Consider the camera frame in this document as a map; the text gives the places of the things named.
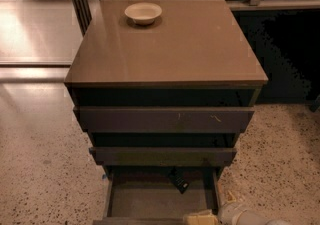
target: speckled floor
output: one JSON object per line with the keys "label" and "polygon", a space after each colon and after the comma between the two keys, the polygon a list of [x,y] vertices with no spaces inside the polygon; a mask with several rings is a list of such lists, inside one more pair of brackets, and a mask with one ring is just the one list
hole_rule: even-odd
{"label": "speckled floor", "polygon": [[[92,224],[107,182],[63,84],[0,84],[0,224]],[[293,225],[320,224],[320,111],[258,105],[220,183]]]}
{"label": "speckled floor", "polygon": [[320,224],[320,110],[257,105],[221,185],[266,217]]}

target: open drawer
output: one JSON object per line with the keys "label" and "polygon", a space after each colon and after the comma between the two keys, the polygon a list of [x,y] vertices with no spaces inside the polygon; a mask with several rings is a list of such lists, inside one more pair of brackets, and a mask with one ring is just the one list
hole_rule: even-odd
{"label": "open drawer", "polygon": [[231,165],[234,148],[90,148],[97,165],[225,167]]}
{"label": "open drawer", "polygon": [[91,133],[242,133],[253,110],[220,107],[75,107]]}
{"label": "open drawer", "polygon": [[114,167],[103,224],[182,224],[184,215],[212,209],[217,213],[219,195],[213,168],[178,168],[189,183],[181,194],[170,182],[172,168]]}

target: bottom drawer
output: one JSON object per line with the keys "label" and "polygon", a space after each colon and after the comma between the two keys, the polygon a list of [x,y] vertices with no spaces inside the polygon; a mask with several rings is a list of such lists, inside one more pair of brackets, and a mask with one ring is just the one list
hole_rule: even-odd
{"label": "bottom drawer", "polygon": [[186,225],[182,219],[135,219],[109,217],[102,221],[94,221],[93,225]]}
{"label": "bottom drawer", "polygon": [[190,213],[206,209],[211,209],[213,213],[218,211],[214,169],[177,168],[179,176],[189,183],[183,194],[170,182],[170,170],[159,167],[113,168],[110,175],[112,186],[104,218],[182,221],[183,216]]}

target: wooden furniture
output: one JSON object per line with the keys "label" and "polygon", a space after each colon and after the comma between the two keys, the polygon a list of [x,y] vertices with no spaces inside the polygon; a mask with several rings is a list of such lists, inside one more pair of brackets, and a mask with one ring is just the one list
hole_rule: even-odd
{"label": "wooden furniture", "polygon": [[[124,15],[142,1],[163,10],[147,27]],[[215,182],[266,82],[224,0],[101,0],[65,79],[110,180],[106,220],[94,224],[217,211]],[[183,195],[166,177],[173,167],[191,182]]]}

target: white bowl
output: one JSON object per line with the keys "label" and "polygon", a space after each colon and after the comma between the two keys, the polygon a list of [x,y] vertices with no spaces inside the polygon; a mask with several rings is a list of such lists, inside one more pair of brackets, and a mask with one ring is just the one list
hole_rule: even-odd
{"label": "white bowl", "polygon": [[153,3],[137,3],[127,7],[125,15],[138,25],[149,25],[162,13],[160,6]]}

